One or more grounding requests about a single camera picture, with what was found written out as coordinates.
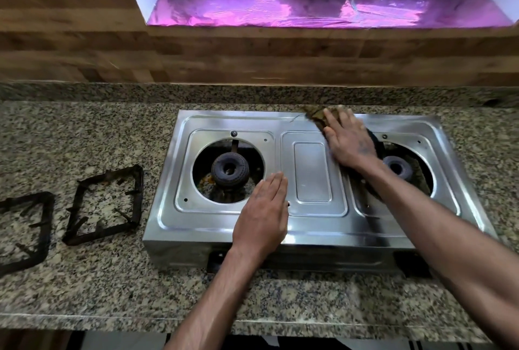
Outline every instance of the two-burner stove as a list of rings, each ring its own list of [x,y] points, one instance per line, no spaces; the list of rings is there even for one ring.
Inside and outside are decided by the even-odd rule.
[[[437,117],[358,117],[395,173],[496,236]],[[143,238],[152,261],[216,269],[254,185],[280,170],[289,179],[288,234],[264,268],[428,272],[376,193],[339,167],[312,121],[288,112],[178,113]]]

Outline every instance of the person's left hand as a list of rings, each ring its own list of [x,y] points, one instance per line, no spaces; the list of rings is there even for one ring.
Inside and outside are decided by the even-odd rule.
[[[287,235],[288,180],[279,172],[261,180],[243,207],[232,232],[232,249],[259,267]]]

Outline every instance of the person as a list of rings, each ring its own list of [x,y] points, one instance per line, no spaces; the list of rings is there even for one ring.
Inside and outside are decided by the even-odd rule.
[[[519,349],[519,256],[394,175],[377,157],[361,120],[325,110],[330,150],[376,190],[407,237],[473,320],[498,346]],[[165,350],[217,350],[249,282],[287,234],[288,181],[272,174],[256,186],[232,234],[232,246],[209,288]]]

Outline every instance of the person's right arm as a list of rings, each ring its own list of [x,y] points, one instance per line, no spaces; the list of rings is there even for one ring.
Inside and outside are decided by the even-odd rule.
[[[519,255],[396,176],[376,157],[359,119],[325,110],[337,161],[359,172],[382,198],[447,289],[497,344],[519,349]]]

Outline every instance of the plastic wrap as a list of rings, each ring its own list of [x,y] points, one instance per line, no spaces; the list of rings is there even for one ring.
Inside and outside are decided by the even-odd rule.
[[[148,25],[474,28],[512,22],[491,0],[158,0]]]

